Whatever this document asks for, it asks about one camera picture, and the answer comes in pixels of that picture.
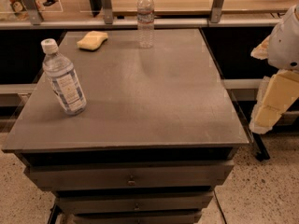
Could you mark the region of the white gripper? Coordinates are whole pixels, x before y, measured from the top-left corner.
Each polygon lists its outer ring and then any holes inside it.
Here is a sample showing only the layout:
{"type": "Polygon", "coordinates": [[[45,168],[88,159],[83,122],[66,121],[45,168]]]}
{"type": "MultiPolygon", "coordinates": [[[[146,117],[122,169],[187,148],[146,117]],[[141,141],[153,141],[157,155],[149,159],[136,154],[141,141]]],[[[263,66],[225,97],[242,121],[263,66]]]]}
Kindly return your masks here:
{"type": "Polygon", "coordinates": [[[299,98],[299,5],[289,8],[270,36],[254,48],[251,57],[268,60],[279,70],[260,84],[257,104],[253,107],[249,128],[265,134],[299,98]]]}

